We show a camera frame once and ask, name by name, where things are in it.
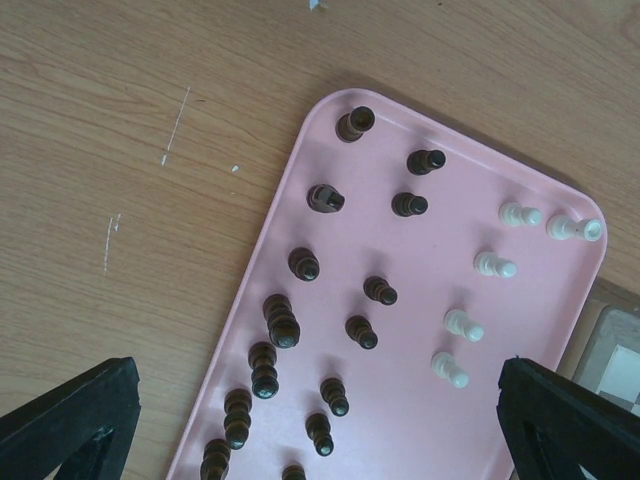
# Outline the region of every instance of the black pawn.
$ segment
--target black pawn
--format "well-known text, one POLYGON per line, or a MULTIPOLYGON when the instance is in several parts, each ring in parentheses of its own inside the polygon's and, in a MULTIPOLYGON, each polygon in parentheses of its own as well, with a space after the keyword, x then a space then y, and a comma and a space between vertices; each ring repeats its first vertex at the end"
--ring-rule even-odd
POLYGON ((320 213, 335 213, 344 207, 344 197, 331 185, 314 185, 307 192, 307 204, 320 213))
POLYGON ((258 342, 249 349, 249 366, 251 372, 251 391, 263 400, 278 393, 278 372, 276 364, 276 349, 267 342, 258 342))
POLYGON ((200 465, 200 480, 224 480, 229 469, 231 449, 226 440, 211 440, 204 447, 204 456, 200 465))
POLYGON ((336 133, 343 142, 355 142, 373 128, 375 121, 376 116, 373 110, 368 107, 357 107, 338 120, 336 133))
POLYGON ((426 212, 429 208, 429 202, 420 195, 402 192, 393 197, 391 208, 396 215, 410 217, 412 215, 422 215, 426 212))
POLYGON ((345 396, 345 388, 338 378, 327 378, 320 385, 320 395, 329 404, 331 413, 336 417, 344 417, 349 412, 349 402, 345 396))
POLYGON ((232 450, 239 450, 249 438, 251 426, 251 394, 239 388, 227 394, 224 401, 224 435, 232 450))
POLYGON ((307 418, 305 424, 307 435, 313 440, 316 452, 321 457, 331 455, 333 452, 333 439, 331 438, 331 425, 324 413, 315 413, 307 418))
POLYGON ((354 342, 357 342, 365 350, 371 350, 378 345, 378 336, 371 328, 369 320, 361 315, 355 315, 347 320, 345 325, 347 335, 354 342))
POLYGON ((441 150, 417 150, 407 158, 407 168, 414 175, 427 173, 444 167, 447 156, 441 150))
POLYGON ((398 300, 398 293, 382 277, 367 278, 364 282, 364 293, 371 300, 383 305, 393 305, 398 300))
POLYGON ((311 282, 320 275, 318 259, 308 248, 296 248, 289 254, 289 269, 304 282, 311 282))
POLYGON ((304 469, 300 465, 291 465, 282 472, 282 480, 306 480, 304 469))
POLYGON ((271 343, 278 348, 291 348, 298 344, 300 325, 287 297, 278 293, 271 295, 265 300, 262 313, 267 321, 271 343))

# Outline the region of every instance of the wooden table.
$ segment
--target wooden table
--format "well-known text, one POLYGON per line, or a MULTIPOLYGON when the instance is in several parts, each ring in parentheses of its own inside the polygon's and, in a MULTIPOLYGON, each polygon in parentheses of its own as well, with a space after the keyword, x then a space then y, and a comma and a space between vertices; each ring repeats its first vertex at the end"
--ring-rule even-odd
POLYGON ((572 179, 638 290, 637 2, 326 2, 2 2, 0 414, 131 355, 124 478, 161 478, 300 124, 350 86, 572 179))

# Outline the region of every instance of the wooden surface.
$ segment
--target wooden surface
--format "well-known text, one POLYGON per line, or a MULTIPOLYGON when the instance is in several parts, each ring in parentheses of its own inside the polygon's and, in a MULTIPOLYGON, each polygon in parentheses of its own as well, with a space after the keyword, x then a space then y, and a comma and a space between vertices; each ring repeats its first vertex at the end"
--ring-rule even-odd
POLYGON ((0 414, 131 355, 123 478, 161 478, 300 124, 350 86, 577 182, 638 290, 637 2, 327 3, 2 2, 0 414))

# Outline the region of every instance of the scratch on table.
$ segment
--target scratch on table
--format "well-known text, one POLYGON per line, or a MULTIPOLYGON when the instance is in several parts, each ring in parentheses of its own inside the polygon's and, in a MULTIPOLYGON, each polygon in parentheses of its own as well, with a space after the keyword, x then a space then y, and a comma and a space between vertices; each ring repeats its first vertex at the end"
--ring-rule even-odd
POLYGON ((169 144, 165 150, 164 155, 162 155, 162 165, 167 161, 167 157, 169 156, 169 151, 171 150, 171 144, 173 143, 173 137, 176 136, 176 130, 178 130, 178 124, 180 123, 180 118, 182 117, 182 111, 184 110, 184 106, 187 103, 187 97, 189 96, 189 92, 191 92, 191 87, 187 88, 187 93, 184 95, 184 99, 182 100, 182 105, 180 105, 180 111, 178 111, 178 117, 176 118, 176 123, 173 126, 173 131, 171 132, 171 137, 169 137, 169 144))
POLYGON ((109 217, 109 227, 107 228, 107 241, 104 244, 104 265, 102 270, 102 275, 107 274, 107 263, 109 261, 109 242, 111 240, 111 231, 117 232, 120 228, 120 218, 122 217, 122 213, 119 213, 116 217, 116 224, 113 224, 113 217, 109 217))

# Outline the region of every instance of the white pawn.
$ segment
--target white pawn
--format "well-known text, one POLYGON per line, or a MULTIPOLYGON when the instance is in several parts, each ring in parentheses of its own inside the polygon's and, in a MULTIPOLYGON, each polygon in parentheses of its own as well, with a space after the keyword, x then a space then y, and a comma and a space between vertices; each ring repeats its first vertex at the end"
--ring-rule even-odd
POLYGON ((547 222, 547 233, 556 240, 578 237, 587 242, 596 242, 602 237, 604 228, 596 218, 586 218, 576 222, 566 215, 556 215, 547 222))
POLYGON ((450 353, 436 353, 431 359, 431 368, 456 388, 464 388, 469 383, 469 374, 456 364, 456 359, 450 353))
POLYGON ((518 267, 511 260, 500 258, 493 252, 480 252, 473 261, 473 266, 487 277, 498 276, 511 278, 518 273, 518 267))
POLYGON ((523 207, 519 203, 505 203, 500 207, 500 220, 510 227, 529 225, 535 227, 542 223, 542 212, 537 208, 523 207))
POLYGON ((484 336, 482 325, 474 322, 464 310, 454 308, 444 316, 444 326, 454 335, 461 335, 471 342, 477 342, 484 336))

